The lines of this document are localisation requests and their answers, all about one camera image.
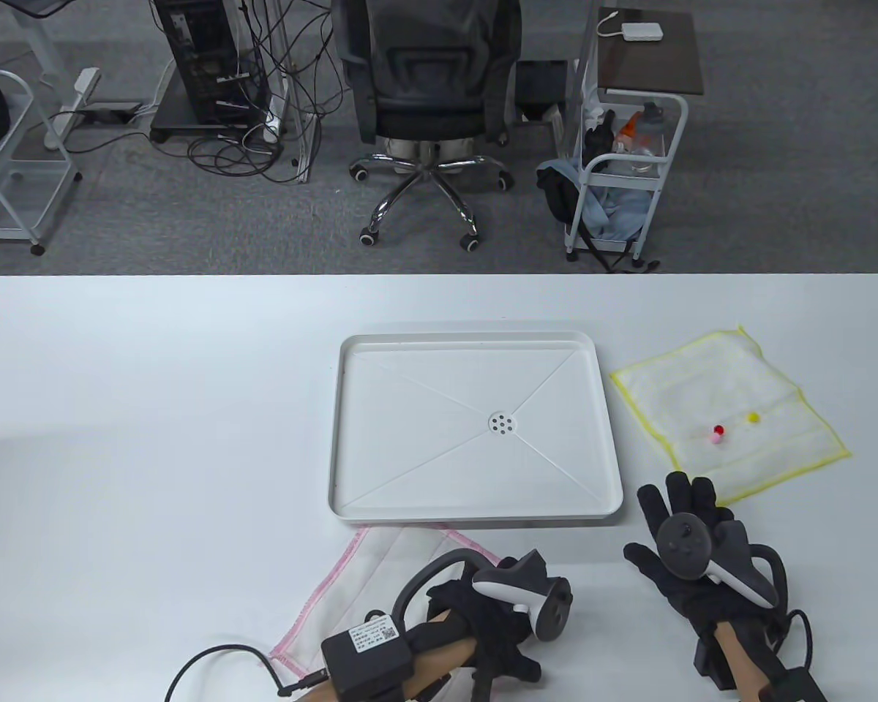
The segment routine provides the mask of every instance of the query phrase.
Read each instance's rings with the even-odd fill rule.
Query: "label sticker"
[[[373,649],[382,643],[399,638],[399,631],[397,631],[393,619],[390,619],[390,615],[385,614],[356,626],[354,629],[348,629],[348,635],[351,636],[351,642],[355,645],[355,651],[363,653],[367,649]]]

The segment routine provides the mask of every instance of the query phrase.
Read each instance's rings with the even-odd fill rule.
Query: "chair base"
[[[401,167],[403,170],[409,170],[409,175],[406,175],[399,185],[378,202],[378,207],[375,207],[371,214],[371,221],[359,234],[360,243],[366,246],[377,244],[381,223],[390,211],[390,208],[413,185],[423,183],[423,181],[431,181],[449,199],[449,202],[458,211],[459,216],[465,220],[465,224],[468,224],[469,231],[459,240],[459,246],[465,249],[465,251],[475,251],[480,241],[475,213],[472,212],[472,208],[462,199],[462,196],[459,196],[459,193],[452,187],[452,184],[449,183],[449,180],[444,175],[445,173],[450,173],[450,171],[457,172],[463,170],[463,168],[473,166],[496,166],[498,168],[497,183],[499,190],[510,190],[514,186],[514,177],[507,170],[507,166],[490,156],[476,155],[451,161],[439,161],[437,163],[413,161],[388,154],[366,154],[360,157],[348,168],[351,177],[355,178],[356,181],[366,181],[370,167]]]

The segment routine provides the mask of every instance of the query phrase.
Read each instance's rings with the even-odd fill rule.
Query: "computer tower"
[[[222,0],[154,0],[188,107],[201,126],[246,128],[266,102],[258,67],[239,59]],[[176,91],[175,77],[168,93]]]

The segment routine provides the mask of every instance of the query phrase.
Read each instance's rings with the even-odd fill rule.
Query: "floor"
[[[663,272],[878,271],[878,0],[632,4],[693,11],[707,89],[692,104],[645,256],[662,260]],[[167,63],[165,38],[137,6],[81,0],[47,20],[70,66],[102,67],[97,97],[148,98]],[[295,27],[312,16],[299,6]],[[523,7],[531,40],[579,42],[582,0]],[[305,37],[298,57],[318,50],[318,37]],[[0,61],[26,50],[0,6]],[[38,78],[31,54],[7,67]],[[335,86],[329,70],[319,92]],[[82,129],[69,144],[116,134]],[[306,185],[212,176],[126,138],[78,157],[85,180],[48,253],[0,244],[0,274],[597,270],[588,258],[565,261],[536,189],[535,166],[552,155],[545,131],[520,130],[495,152],[512,167],[515,190],[497,192],[490,173],[462,184],[486,240],[473,254],[456,245],[463,223],[430,188],[389,215],[378,247],[361,248],[360,228],[395,183],[392,173],[365,184],[348,176],[363,150],[350,95],[325,121]]]

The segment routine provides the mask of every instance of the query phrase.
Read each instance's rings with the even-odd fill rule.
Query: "blue cloth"
[[[579,187],[577,160],[555,158],[543,161],[537,170],[548,167],[562,173],[576,188]],[[630,241],[643,227],[649,207],[650,193],[647,191],[590,186],[586,188],[582,204],[582,221],[596,240]]]

